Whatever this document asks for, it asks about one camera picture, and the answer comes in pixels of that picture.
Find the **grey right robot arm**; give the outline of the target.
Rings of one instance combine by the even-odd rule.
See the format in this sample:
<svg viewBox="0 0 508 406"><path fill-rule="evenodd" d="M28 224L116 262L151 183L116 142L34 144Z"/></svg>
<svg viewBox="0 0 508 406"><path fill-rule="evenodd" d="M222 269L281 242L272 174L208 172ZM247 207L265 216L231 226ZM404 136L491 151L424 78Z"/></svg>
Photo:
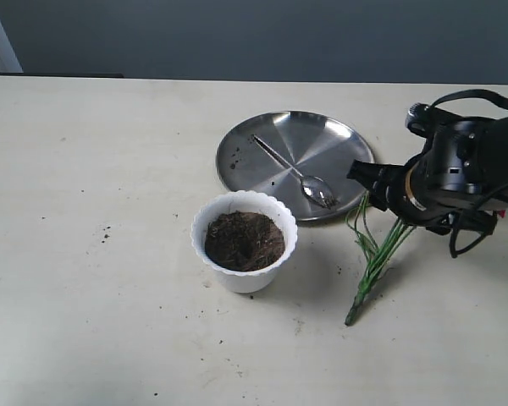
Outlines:
<svg viewBox="0 0 508 406"><path fill-rule="evenodd" d="M436 233L448 233L463 212L508 209L508 118L452 118L425 138L406 164L354 161L347 177L374 207Z"/></svg>

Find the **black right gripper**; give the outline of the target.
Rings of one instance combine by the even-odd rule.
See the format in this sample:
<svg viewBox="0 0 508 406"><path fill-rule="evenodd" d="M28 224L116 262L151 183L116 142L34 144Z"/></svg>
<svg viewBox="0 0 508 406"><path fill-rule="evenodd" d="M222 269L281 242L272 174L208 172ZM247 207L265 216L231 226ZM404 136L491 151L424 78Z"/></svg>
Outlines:
<svg viewBox="0 0 508 406"><path fill-rule="evenodd" d="M417 155L405 165L355 160L346 175L362 186L372 186L372 205L392 211L406 225L425 228L438 235L461 230L490 235L498 222L496 210L474 209L476 197L461 184L462 173L444 173L448 184L429 186L429 155Z"/></svg>

